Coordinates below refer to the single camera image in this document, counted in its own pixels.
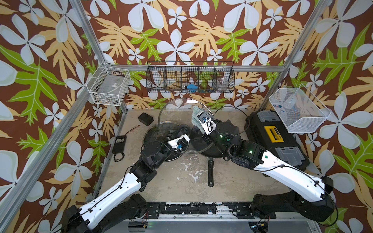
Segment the glass pot lid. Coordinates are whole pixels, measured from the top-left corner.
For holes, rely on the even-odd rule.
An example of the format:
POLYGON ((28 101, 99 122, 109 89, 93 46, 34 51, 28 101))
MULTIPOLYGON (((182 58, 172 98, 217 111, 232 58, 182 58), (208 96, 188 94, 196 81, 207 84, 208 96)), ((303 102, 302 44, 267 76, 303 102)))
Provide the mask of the glass pot lid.
POLYGON ((177 127, 174 123, 161 123, 152 130, 153 134, 146 134, 141 158, 151 167, 159 167, 165 161, 172 161, 181 157, 184 153, 172 151, 166 146, 164 133, 166 129, 177 127))
MULTIPOLYGON (((178 98, 168 102, 161 109, 158 116, 158 123, 160 124, 169 121, 177 125, 186 124, 190 127, 190 129, 192 129, 192 127, 194 127, 194 125, 191 123, 193 106, 201 108, 205 113, 209 115, 210 118, 214 120, 212 112, 203 103, 191 98, 178 98)), ((185 154, 187 153, 196 153, 196 151, 194 151, 194 149, 191 146, 191 142, 189 142, 189 147, 185 154)))

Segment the green microfibre cloth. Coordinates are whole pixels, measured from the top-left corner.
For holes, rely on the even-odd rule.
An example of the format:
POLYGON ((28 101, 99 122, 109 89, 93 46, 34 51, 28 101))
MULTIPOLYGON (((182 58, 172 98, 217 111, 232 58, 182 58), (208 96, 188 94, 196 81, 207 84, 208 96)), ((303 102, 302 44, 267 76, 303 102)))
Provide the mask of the green microfibre cloth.
POLYGON ((196 126, 201 132, 204 131, 204 128, 202 126, 202 123, 198 119, 198 115, 201 113, 205 113, 201 108, 197 106, 192 107, 192 117, 191 117, 191 123, 196 126))

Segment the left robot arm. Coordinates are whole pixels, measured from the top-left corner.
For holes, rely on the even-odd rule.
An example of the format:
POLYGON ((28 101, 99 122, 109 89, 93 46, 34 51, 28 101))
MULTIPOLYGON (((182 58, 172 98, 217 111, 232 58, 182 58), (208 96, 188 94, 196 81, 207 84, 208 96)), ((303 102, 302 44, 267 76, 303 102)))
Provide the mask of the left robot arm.
POLYGON ((138 194, 156 175, 157 169, 171 156, 179 156, 189 145, 190 127, 182 124, 144 143, 139 160, 124 177, 104 194, 81 206, 67 209, 61 218, 61 233, 104 233, 121 221, 141 217, 147 202, 138 194))

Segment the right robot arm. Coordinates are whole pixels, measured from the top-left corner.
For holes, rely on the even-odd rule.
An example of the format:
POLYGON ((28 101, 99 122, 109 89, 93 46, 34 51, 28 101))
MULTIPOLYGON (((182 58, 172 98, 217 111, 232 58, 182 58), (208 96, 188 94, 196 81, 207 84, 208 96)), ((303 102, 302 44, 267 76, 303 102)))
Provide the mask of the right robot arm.
POLYGON ((295 212, 323 222, 336 211, 335 201, 330 196, 333 190, 331 178, 309 175, 280 160, 264 147, 242 140, 237 126, 230 121, 215 120, 198 107, 193 109, 191 122, 202 131, 202 140, 207 145, 214 145, 224 158, 290 188, 283 194, 256 194, 250 206, 254 213, 264 216, 275 212, 295 212))

